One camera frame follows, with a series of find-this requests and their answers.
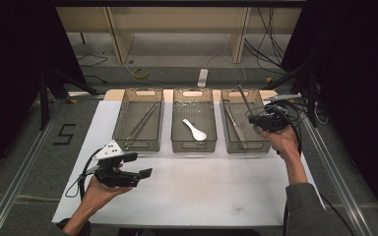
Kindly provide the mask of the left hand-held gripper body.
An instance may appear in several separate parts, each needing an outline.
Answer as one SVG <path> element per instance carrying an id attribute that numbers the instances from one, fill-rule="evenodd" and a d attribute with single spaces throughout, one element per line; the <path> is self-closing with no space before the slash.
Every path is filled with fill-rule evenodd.
<path id="1" fill-rule="evenodd" d="M 94 156 L 97 169 L 94 173 L 96 179 L 108 187 L 136 187 L 140 181 L 139 173 L 122 171 L 120 164 L 126 154 L 120 145 L 112 140 Z"/>

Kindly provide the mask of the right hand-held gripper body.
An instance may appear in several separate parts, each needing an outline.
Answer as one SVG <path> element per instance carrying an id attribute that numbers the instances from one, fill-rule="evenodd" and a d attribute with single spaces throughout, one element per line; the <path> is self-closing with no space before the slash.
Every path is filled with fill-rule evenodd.
<path id="1" fill-rule="evenodd" d="M 273 95 L 264 99 L 263 110 L 259 112 L 256 132 L 263 131 L 277 133 L 287 126 L 298 122 L 299 112 L 290 102 L 294 98 L 301 98 L 301 94 Z"/>

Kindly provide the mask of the clear grey plastic bin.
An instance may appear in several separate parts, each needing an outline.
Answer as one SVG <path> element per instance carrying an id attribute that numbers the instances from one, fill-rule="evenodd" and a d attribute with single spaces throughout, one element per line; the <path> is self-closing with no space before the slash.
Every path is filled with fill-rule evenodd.
<path id="1" fill-rule="evenodd" d="M 162 110 L 161 88 L 127 88 L 112 139 L 124 151 L 159 151 Z"/>
<path id="2" fill-rule="evenodd" d="M 263 100 L 261 93 L 254 88 L 244 89 L 244 94 L 251 110 L 257 114 L 262 111 Z M 225 108 L 229 106 L 236 124 L 241 128 L 246 149 L 239 149 L 238 137 L 234 134 L 232 124 L 227 116 Z M 267 139 L 262 138 L 254 130 L 254 125 L 249 123 L 246 117 L 247 107 L 245 106 L 237 88 L 223 89 L 220 98 L 220 111 L 223 123 L 226 151 L 228 153 L 258 153 L 268 152 L 271 145 Z"/>
<path id="3" fill-rule="evenodd" d="M 187 120 L 206 134 L 198 141 Z M 214 152 L 218 140 L 213 92 L 208 88 L 176 88 L 173 91 L 171 142 L 174 152 Z"/>

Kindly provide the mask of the white ceramic spoon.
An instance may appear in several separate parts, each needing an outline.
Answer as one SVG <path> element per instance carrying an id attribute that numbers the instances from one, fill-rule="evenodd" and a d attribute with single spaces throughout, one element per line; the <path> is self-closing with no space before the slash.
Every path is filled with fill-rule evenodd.
<path id="1" fill-rule="evenodd" d="M 193 138 L 194 138 L 196 141 L 198 141 L 198 142 L 200 142 L 200 141 L 204 141 L 204 140 L 207 138 L 207 135 L 206 135 L 204 132 L 198 130 L 196 127 L 194 127 L 194 126 L 190 123 L 189 120 L 187 120 L 187 119 L 183 119 L 182 122 L 183 122 L 183 123 L 184 123 L 184 124 L 190 129 L 190 131 L 191 131 L 191 133 L 192 133 L 192 136 L 193 136 Z"/>

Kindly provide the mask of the person's left hand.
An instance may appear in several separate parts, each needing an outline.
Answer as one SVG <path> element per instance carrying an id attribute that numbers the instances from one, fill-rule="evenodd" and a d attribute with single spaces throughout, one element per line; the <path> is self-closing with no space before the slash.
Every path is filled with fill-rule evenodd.
<path id="1" fill-rule="evenodd" d="M 80 209 L 87 215 L 93 215 L 115 197 L 131 190 L 132 187 L 107 187 L 92 177 L 82 198 Z"/>

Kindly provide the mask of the person's right hand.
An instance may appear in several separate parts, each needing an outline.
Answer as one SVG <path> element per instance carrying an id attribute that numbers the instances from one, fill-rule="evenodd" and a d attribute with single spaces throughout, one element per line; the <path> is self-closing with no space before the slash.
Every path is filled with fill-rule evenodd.
<path id="1" fill-rule="evenodd" d="M 272 148 L 280 154 L 284 161 L 292 162 L 300 159 L 298 141 L 291 127 L 286 127 L 278 132 L 263 131 L 261 136 L 271 141 Z"/>

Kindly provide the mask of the white power strip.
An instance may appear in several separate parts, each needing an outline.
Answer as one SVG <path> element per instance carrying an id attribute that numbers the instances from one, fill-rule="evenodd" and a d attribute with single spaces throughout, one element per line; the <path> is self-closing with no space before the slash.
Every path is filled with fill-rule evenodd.
<path id="1" fill-rule="evenodd" d="M 199 74 L 199 79 L 198 79 L 199 88 L 204 88 L 206 86 L 207 78 L 208 78 L 208 70 L 201 69 L 200 74 Z"/>

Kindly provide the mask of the yellow tape roll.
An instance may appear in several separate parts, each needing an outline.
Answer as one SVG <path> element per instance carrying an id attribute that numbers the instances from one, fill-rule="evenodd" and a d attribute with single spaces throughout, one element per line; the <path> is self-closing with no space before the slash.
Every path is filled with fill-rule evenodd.
<path id="1" fill-rule="evenodd" d="M 133 71 L 133 77 L 136 80 L 142 80 L 146 78 L 149 74 L 149 70 L 147 68 L 137 68 Z"/>

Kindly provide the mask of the black curtain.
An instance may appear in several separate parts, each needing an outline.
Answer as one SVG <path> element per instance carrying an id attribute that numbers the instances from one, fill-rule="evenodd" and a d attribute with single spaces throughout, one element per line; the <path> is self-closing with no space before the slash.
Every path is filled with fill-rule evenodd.
<path id="1" fill-rule="evenodd" d="M 378 200 L 378 0 L 306 0 L 283 68 L 303 63 L 320 38 L 320 97 Z"/>
<path id="2" fill-rule="evenodd" d="M 39 77 L 58 70 L 85 78 L 53 6 L 0 0 L 0 158 L 14 139 L 39 90 Z"/>

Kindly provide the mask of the light wooden shelf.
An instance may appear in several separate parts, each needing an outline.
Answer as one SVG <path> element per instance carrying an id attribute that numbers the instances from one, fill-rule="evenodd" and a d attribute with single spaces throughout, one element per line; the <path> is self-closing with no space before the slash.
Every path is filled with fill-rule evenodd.
<path id="1" fill-rule="evenodd" d="M 276 34 L 291 34 L 301 10 L 276 7 L 58 7 L 67 32 L 108 32 L 120 63 L 137 33 L 225 33 L 232 60 L 241 61 L 244 38 L 263 33 L 272 22 Z"/>

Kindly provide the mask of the short aluminium rail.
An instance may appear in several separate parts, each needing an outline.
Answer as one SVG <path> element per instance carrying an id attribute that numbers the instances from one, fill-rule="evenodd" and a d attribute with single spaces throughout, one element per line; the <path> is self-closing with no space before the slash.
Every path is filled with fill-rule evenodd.
<path id="1" fill-rule="evenodd" d="M 91 94 L 87 92 L 68 92 L 68 99 L 101 99 L 104 100 L 104 94 Z"/>

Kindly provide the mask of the aluminium floor rail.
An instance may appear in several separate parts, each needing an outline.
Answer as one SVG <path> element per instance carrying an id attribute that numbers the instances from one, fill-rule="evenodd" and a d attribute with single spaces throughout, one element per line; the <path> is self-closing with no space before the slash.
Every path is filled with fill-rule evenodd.
<path id="1" fill-rule="evenodd" d="M 355 230 L 356 236 L 373 236 L 363 212 L 352 195 L 350 188 L 342 176 L 340 169 L 333 160 L 333 157 L 331 156 L 319 131 L 313 127 L 312 123 L 305 115 L 302 116 L 302 119 L 304 127 L 306 128 L 314 147 L 317 149 L 326 171 L 336 189 L 336 192 L 342 201 L 347 216 Z"/>
<path id="2" fill-rule="evenodd" d="M 39 156 L 39 153 L 42 150 L 44 142 L 46 141 L 48 134 L 53 126 L 54 120 L 57 118 L 58 113 L 62 109 L 64 104 L 64 100 L 56 100 L 54 102 L 53 108 L 50 111 L 49 121 L 43 126 L 41 130 L 38 131 L 29 149 L 29 152 L 23 158 L 23 162 L 17 170 L 17 173 L 14 175 L 13 180 L 9 184 L 4 194 L 0 197 L 0 230 L 16 201 L 18 194 L 21 192 L 32 170 L 32 167 Z"/>

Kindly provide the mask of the black frame bar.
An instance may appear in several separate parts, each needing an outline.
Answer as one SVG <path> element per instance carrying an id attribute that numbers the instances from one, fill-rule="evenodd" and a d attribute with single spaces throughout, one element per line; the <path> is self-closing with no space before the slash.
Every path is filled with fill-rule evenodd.
<path id="1" fill-rule="evenodd" d="M 69 7 L 303 7 L 310 0 L 51 0 Z"/>

